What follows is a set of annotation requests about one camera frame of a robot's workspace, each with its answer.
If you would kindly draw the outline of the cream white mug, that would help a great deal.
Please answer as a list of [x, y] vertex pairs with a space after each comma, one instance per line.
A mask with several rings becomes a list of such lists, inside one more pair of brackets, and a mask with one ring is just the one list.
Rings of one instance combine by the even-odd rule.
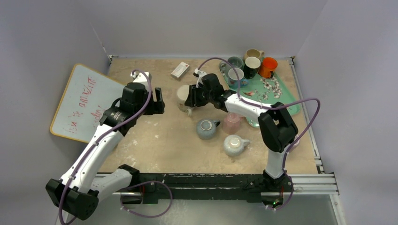
[[189, 85], [182, 85], [181, 87], [178, 88], [176, 92], [176, 97], [177, 97], [177, 106], [180, 111], [187, 113], [189, 117], [192, 116], [192, 108], [189, 106], [185, 105], [186, 100], [188, 99], [189, 95]]

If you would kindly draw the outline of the blue mug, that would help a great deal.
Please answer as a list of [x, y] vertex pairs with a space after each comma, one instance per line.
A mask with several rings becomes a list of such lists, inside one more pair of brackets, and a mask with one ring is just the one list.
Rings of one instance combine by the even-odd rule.
[[248, 80], [244, 78], [244, 72], [240, 68], [231, 68], [227, 73], [227, 84], [231, 89], [238, 88], [238, 81], [240, 81], [240, 87], [248, 85]]

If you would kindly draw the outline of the grey mug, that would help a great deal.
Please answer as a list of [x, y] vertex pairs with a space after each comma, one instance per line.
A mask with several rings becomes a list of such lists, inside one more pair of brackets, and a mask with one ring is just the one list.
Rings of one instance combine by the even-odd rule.
[[244, 62], [241, 58], [236, 57], [236, 56], [232, 56], [229, 57], [227, 59], [228, 63], [225, 63], [224, 61], [221, 61], [219, 63], [219, 70], [222, 74], [227, 74], [229, 72], [230, 69], [232, 69], [232, 67], [230, 65], [232, 65], [235, 68], [239, 68], [241, 70], [243, 70], [244, 68]]

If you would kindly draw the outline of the tan brown round mug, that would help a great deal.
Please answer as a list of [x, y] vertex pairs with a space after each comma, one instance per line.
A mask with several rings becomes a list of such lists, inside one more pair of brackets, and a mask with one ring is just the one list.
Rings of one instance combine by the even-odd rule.
[[264, 56], [264, 51], [252, 48], [252, 49], [248, 49], [245, 52], [243, 60], [246, 60], [249, 57], [255, 57], [255, 58], [261, 59], [263, 56]]

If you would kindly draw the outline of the orange mug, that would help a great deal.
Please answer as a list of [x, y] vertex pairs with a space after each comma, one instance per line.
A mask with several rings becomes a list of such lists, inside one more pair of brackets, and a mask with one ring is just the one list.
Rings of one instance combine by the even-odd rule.
[[265, 57], [262, 62], [261, 66], [259, 69], [259, 75], [263, 78], [273, 78], [275, 74], [275, 69], [278, 66], [278, 62], [276, 59], [271, 58], [271, 57]]

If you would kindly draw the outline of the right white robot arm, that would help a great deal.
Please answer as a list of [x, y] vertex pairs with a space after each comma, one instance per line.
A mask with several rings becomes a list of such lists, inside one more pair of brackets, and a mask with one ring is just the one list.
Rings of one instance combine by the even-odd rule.
[[202, 107], [211, 103], [216, 109], [248, 117], [259, 124], [268, 161], [263, 184], [270, 191], [282, 184], [286, 154], [297, 142], [298, 128], [281, 102], [273, 105], [245, 98], [234, 90], [225, 90], [215, 74], [194, 72], [197, 83], [189, 86], [185, 106]]

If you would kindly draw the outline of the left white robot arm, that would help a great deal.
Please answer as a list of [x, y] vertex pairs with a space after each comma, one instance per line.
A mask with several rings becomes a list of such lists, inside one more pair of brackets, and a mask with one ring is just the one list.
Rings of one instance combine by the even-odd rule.
[[163, 114], [165, 103], [160, 87], [154, 90], [141, 83], [128, 83], [110, 108], [105, 110], [96, 131], [78, 160], [58, 180], [50, 179], [46, 191], [53, 204], [80, 220], [88, 219], [100, 201], [117, 190], [136, 191], [140, 172], [126, 164], [112, 174], [94, 178], [114, 147], [136, 125], [142, 115]]

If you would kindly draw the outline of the blue-grey round mug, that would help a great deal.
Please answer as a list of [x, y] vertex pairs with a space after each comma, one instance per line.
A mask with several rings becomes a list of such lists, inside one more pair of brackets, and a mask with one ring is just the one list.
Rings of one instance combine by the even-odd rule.
[[210, 140], [215, 136], [220, 120], [202, 119], [196, 124], [196, 133], [201, 140]]

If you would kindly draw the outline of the pink faceted mug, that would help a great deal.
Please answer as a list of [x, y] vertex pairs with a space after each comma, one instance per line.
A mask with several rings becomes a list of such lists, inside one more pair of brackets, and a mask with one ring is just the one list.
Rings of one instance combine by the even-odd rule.
[[242, 117], [237, 113], [228, 113], [222, 124], [223, 131], [229, 135], [237, 133], [241, 129]]

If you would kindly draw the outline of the pale speckled mug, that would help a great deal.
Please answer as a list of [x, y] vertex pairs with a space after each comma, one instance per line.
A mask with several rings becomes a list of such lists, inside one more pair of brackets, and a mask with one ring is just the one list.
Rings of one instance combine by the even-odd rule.
[[226, 155], [235, 157], [239, 156], [250, 143], [250, 140], [243, 139], [238, 135], [229, 135], [224, 139], [223, 149]]

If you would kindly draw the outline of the white red small box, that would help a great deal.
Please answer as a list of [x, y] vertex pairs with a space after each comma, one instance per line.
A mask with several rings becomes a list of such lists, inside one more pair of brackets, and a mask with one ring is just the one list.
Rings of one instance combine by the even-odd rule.
[[181, 62], [172, 72], [171, 72], [171, 77], [173, 77], [176, 80], [180, 80], [185, 74], [186, 72], [188, 72], [190, 69], [190, 65], [185, 63], [185, 62]]

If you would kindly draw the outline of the whiteboard with red writing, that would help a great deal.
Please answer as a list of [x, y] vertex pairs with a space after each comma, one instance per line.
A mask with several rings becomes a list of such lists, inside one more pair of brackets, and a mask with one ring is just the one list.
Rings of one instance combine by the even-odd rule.
[[88, 143], [103, 112], [122, 96], [124, 84], [84, 64], [72, 69], [50, 126], [53, 135]]

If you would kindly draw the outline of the green floral tray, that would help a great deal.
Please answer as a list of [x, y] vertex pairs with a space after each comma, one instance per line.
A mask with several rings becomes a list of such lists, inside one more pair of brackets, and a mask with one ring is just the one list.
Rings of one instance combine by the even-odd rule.
[[[229, 84], [228, 76], [225, 74], [227, 64], [221, 61], [218, 67], [230, 89], [237, 91], [237, 86]], [[271, 105], [275, 102], [281, 102], [286, 105], [297, 101], [276, 73], [274, 73], [273, 78], [268, 79], [256, 75], [253, 79], [246, 81], [247, 85], [240, 88], [240, 94], [243, 97]], [[293, 116], [299, 113], [300, 105], [289, 106], [287, 109], [290, 115]], [[246, 120], [252, 127], [259, 128], [258, 123], [249, 118], [246, 118]]]

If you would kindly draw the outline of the black base frame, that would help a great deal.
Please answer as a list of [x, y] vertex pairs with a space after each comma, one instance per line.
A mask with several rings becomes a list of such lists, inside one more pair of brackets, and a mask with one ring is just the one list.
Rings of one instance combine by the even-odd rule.
[[279, 208], [293, 195], [337, 195], [333, 174], [292, 174], [277, 181], [263, 174], [141, 173], [142, 187], [119, 188], [116, 195], [143, 196], [145, 204], [160, 199], [242, 200]]

